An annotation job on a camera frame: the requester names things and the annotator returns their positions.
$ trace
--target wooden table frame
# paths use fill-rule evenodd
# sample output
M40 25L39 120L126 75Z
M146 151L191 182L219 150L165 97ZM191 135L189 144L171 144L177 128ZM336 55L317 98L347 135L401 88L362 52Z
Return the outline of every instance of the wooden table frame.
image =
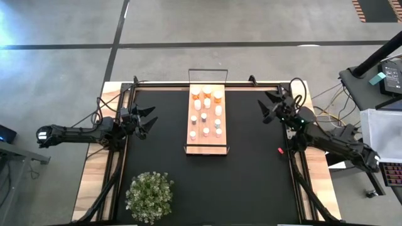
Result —
M289 83L290 81L263 81L258 82L258 86L253 86L252 82L191 82L191 83L202 83L202 84L225 84L225 91L268 91L268 90L278 90L279 84L281 83ZM108 102L113 97L118 95L121 92L121 87L123 83L132 83L132 82L106 82L104 84L104 88L102 90L102 99L105 102ZM310 93L308 91L308 85L305 81L305 85L307 88L307 98L304 106L308 107L312 111L313 104L310 97ZM140 90L189 90L190 83L189 82L141 82L137 85L134 90L135 93ZM304 96L304 88L301 82L294 81L291 86L292 95L295 97L296 95ZM128 97L125 96L124 100L122 100L121 105L127 106ZM113 100L109 105L112 109L117 109L119 104L119 99ZM103 107L102 113L104 117L111 116L115 117L116 113L111 111L110 109ZM100 146L98 144L91 144L88 148L87 155L99 150ZM109 153L108 151L101 151L88 159L85 162L84 170L81 177L80 188L77 193L77 199L75 202L75 207L73 210L72 220L78 220L81 216L85 214L85 212L90 208L92 203L98 197L99 193L104 184L104 179L106 178L106 173L108 177L110 177L114 170L116 169L117 159L119 157L119 153ZM323 205L328 209L328 211L340 219L340 212L334 192L334 188L332 185L332 180L330 177L327 160L325 158L325 154L323 151L308 147L305 151L305 155L296 154L296 163L298 168L302 174L308 175L310 180L307 178L307 181L310 181L310 184L313 188L314 193ZM106 170L107 165L110 165L110 171ZM111 189L108 193L106 200L104 202L104 208L102 208L102 215L99 213L92 220L108 220L113 214L113 208L111 208L112 200L114 198L113 190ZM316 211L313 211L311 208L311 202L308 199L307 194L303 190L300 185L295 186L295 193L300 191L301 197L298 200L298 210L299 216L301 218L307 220L313 220ZM323 220L322 216L318 213L318 219Z

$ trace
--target gray floor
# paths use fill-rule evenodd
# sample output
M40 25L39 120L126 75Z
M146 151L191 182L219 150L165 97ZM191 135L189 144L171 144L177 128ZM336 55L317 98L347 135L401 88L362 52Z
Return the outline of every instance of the gray floor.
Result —
M0 1L0 45L112 43L122 0ZM121 43L184 41L350 41L386 40L398 23L361 23L351 0L132 0ZM119 50L112 81L187 80L189 68L227 68L228 80L308 82L312 96L339 83L338 72L363 61L378 46L192 48ZM95 107L110 50L0 50L0 124L16 130L16 145L49 154L41 176L18 198L13 225L67 223L84 165L86 144L38 149L40 126L70 126ZM217 80L221 74L193 75ZM336 90L313 100L325 107ZM331 112L343 108L342 95ZM349 103L346 112L352 110ZM355 111L346 122L359 121ZM334 175L343 219L354 223L402 225L402 207L393 193L366 199L365 174Z

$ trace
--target potted plant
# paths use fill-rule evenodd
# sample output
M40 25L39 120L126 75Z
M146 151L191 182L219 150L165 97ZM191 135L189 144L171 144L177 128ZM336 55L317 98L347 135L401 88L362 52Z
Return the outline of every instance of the potted plant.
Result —
M167 173L141 173L133 178L130 189L126 192L126 210L137 221L154 224L162 216L171 213L170 203L173 193Z

